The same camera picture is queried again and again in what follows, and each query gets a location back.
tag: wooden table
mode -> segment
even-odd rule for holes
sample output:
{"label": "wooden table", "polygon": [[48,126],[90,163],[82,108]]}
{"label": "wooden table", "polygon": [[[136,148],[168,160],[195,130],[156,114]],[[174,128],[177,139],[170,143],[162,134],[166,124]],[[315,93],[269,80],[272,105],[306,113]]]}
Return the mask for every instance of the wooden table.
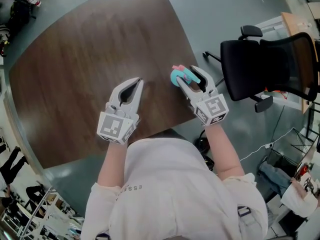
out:
{"label": "wooden table", "polygon": [[[304,17],[298,16],[292,13],[282,12],[281,16],[272,18],[256,26],[258,28],[261,28],[262,31],[279,30],[282,28],[286,28],[288,36],[293,36],[300,32],[308,33],[312,37],[316,60],[318,61],[318,55],[316,51],[315,40],[313,38],[312,28],[309,27],[309,22]],[[289,100],[280,100],[280,99],[278,100],[278,99],[279,98],[273,98],[273,102],[281,103],[283,105],[287,105],[289,107],[299,109],[302,111],[302,113],[305,113],[312,104],[312,102],[309,102],[303,98],[300,99],[300,103],[292,102]]]}
{"label": "wooden table", "polygon": [[43,168],[105,154],[96,134],[114,87],[145,84],[131,141],[194,118],[170,82],[172,65],[197,65],[169,0],[89,0],[56,21],[10,71],[12,96]]}
{"label": "wooden table", "polygon": [[315,20],[320,19],[320,2],[308,2],[309,9]]}

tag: concrete floor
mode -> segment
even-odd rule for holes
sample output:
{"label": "concrete floor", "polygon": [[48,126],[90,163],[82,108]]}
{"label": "concrete floor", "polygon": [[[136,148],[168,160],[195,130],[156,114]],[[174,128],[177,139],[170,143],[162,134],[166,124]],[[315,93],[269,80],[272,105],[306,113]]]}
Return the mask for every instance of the concrete floor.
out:
{"label": "concrete floor", "polygon": [[[8,57],[4,60],[7,80],[10,68],[28,45],[58,18],[87,0],[41,1],[42,6],[37,12],[37,19],[23,29],[7,51]],[[237,39],[240,35],[240,26],[256,25],[279,16],[281,12],[290,11],[285,0],[170,0],[170,2],[189,39],[199,66],[207,70],[216,80],[222,77],[221,66],[215,61],[206,63],[202,57],[203,51],[209,50],[219,55],[220,43],[224,40]],[[266,112],[258,114],[254,110],[254,101],[250,99],[231,101],[225,84],[219,86],[219,92],[224,94],[230,110],[222,125],[240,158],[246,157],[261,145],[271,141],[282,106],[274,104]],[[286,107],[274,133],[274,139],[292,127],[296,127],[299,131],[303,124],[302,113]],[[193,141],[203,128],[200,121],[194,119],[174,129],[189,141]],[[27,141],[23,130],[22,137]],[[255,173],[257,163],[265,153],[266,150],[261,149],[244,160],[242,165],[245,172]],[[88,156],[42,171],[65,200],[84,215],[91,186],[97,179],[103,159],[102,156]],[[258,183],[258,187],[263,195],[267,194],[268,188],[262,183]]]}

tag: mesh chair back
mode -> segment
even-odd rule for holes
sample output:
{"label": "mesh chair back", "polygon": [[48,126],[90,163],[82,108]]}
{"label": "mesh chair back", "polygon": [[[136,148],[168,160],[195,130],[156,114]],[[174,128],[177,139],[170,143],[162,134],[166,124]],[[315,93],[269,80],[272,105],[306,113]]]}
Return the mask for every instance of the mesh chair back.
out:
{"label": "mesh chair back", "polygon": [[262,65],[269,92],[285,91],[314,101],[318,93],[318,70],[314,43],[301,32],[276,41],[260,41]]}

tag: chair armrest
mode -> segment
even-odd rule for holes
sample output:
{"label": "chair armrest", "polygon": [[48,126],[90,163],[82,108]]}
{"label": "chair armrest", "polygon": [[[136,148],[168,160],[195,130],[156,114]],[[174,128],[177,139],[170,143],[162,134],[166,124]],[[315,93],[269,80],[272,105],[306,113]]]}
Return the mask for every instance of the chair armrest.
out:
{"label": "chair armrest", "polygon": [[254,96],[251,96],[250,99],[256,101],[256,104],[254,104],[254,109],[256,113],[260,113],[267,110],[274,103],[274,97],[272,96],[262,99],[254,95]]}
{"label": "chair armrest", "polygon": [[239,40],[243,40],[247,37],[262,37],[262,31],[257,26],[245,25],[241,27],[241,36]]}

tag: person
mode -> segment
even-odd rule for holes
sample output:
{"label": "person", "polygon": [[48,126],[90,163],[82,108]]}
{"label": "person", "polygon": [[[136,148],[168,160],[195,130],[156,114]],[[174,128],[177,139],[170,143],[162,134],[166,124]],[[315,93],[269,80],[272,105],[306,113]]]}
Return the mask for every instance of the person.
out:
{"label": "person", "polygon": [[280,168],[273,167],[263,160],[258,168],[258,175],[269,184],[270,188],[281,197],[281,203],[296,215],[307,218],[320,207],[319,192],[315,195],[293,177]]}
{"label": "person", "polygon": [[[45,195],[44,186],[42,184],[37,186],[28,186],[25,189],[25,192],[27,196],[30,198],[30,202],[28,202],[28,204],[31,207],[31,213],[33,213]],[[46,214],[46,210],[40,207],[40,209],[36,212],[35,215],[39,218],[43,218],[45,214]]]}
{"label": "person", "polygon": [[16,218],[22,226],[26,226],[28,223],[28,217],[26,217],[23,213],[19,213],[19,208],[17,206],[17,200],[11,197],[11,187],[7,186],[4,197],[0,197],[0,213],[7,208],[6,213],[11,218]]}
{"label": "person", "polygon": [[[0,154],[7,149],[7,145],[4,143],[3,138],[0,138]],[[20,147],[16,146],[11,152],[9,159],[0,167],[0,191],[4,190],[7,185],[14,182],[18,172],[24,166],[25,163],[29,164],[26,157],[23,156],[12,168],[12,164],[17,158],[18,153],[21,151]]]}
{"label": "person", "polygon": [[268,215],[254,175],[245,174],[220,124],[206,126],[205,133],[217,176],[183,139],[110,143],[81,239],[263,239]]}

